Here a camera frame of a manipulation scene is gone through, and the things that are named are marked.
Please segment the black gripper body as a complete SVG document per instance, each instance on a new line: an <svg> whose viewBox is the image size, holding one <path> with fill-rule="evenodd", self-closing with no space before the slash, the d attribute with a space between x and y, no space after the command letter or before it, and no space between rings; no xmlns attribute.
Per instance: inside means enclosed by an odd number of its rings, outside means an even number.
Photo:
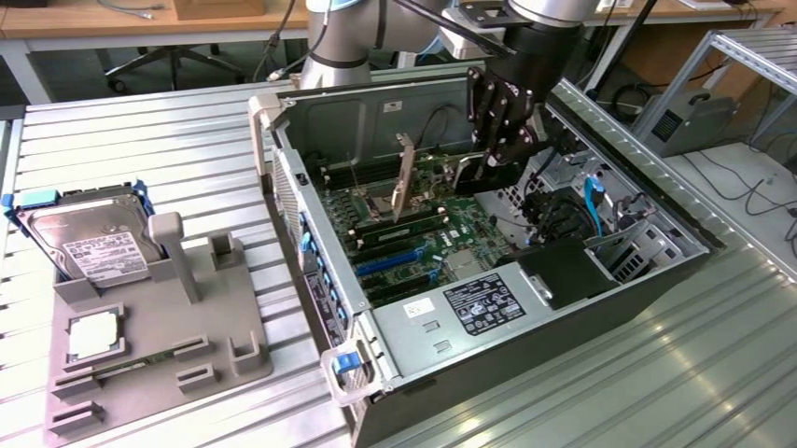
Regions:
<svg viewBox="0 0 797 448"><path fill-rule="evenodd" d="M557 27L541 22L506 28L510 56L490 60L491 84L507 99L510 121L526 119L563 77L565 67L583 36L583 26Z"/></svg>

